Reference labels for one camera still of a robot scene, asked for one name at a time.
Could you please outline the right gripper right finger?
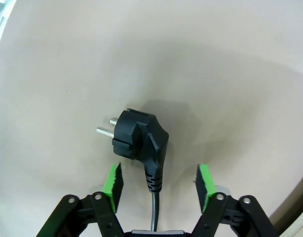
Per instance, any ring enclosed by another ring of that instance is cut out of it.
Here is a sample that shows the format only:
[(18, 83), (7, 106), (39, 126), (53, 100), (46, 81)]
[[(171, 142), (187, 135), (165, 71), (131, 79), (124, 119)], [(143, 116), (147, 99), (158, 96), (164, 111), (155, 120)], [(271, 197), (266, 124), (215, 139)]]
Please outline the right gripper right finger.
[(218, 192), (207, 165), (197, 165), (195, 186), (201, 217), (191, 233), (192, 237), (213, 237), (219, 224), (230, 226), (238, 237), (279, 236), (254, 196), (245, 195), (236, 200)]

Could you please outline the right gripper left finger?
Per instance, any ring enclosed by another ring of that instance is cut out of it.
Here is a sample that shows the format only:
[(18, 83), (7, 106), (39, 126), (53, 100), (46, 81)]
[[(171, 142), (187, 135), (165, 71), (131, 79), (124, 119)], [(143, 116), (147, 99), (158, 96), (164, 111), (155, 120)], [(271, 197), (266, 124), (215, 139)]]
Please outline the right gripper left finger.
[(96, 223), (103, 237), (123, 237), (124, 231), (116, 217), (123, 188), (121, 164), (112, 165), (100, 191), (83, 199), (65, 195), (59, 201), (38, 237), (78, 237), (88, 224)]

